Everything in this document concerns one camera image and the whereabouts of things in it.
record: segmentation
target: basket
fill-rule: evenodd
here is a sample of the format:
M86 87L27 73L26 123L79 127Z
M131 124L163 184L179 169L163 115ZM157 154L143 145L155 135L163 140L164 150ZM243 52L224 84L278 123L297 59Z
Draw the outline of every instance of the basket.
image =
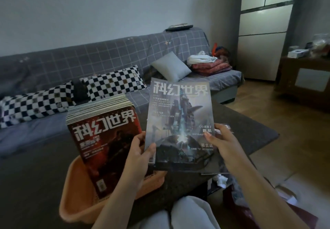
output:
M152 175L147 176L135 199L161 187L166 173L164 171L154 171ZM82 221L86 224L92 224L109 197L110 195L102 199L98 198L85 165L81 157L78 156L70 164L65 178L59 214L66 222Z

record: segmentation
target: black and white checkered pillow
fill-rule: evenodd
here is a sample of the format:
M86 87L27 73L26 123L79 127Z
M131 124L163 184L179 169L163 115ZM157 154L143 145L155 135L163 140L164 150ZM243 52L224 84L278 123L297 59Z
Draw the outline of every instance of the black and white checkered pillow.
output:
M1 128L67 111L69 106L76 105L73 88L70 81L49 90L4 97L0 101Z
M80 81L87 87L90 101L146 88L136 65L107 74L81 78Z

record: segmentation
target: wall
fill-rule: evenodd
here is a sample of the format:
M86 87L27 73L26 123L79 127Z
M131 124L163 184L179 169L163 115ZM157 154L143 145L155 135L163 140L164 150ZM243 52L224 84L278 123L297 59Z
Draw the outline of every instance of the wall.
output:
M201 27L237 49L241 0L0 0L0 56Z
M330 34L330 0L295 0L283 55L289 46L304 48L317 33Z

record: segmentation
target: sofa backrest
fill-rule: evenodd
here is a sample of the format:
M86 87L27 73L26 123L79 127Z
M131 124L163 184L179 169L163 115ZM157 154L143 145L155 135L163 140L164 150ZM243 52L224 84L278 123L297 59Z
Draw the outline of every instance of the sofa backrest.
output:
M70 80L138 65L148 83L158 72L150 64L173 51L181 61L209 53L203 30L193 27L41 52L0 57L0 98L37 92Z

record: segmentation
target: black tabletop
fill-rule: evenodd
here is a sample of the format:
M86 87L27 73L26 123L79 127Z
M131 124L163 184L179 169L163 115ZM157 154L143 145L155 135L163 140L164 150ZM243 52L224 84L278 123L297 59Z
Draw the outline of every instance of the black tabletop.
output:
M277 139L278 133L226 106L212 103L214 121L227 123L247 155ZM139 114L144 130L147 113ZM0 161L0 225L3 228L90 228L65 223L58 214L69 164L78 155L70 134ZM169 207L207 181L198 173L167 173L163 186L136 200L129 224Z

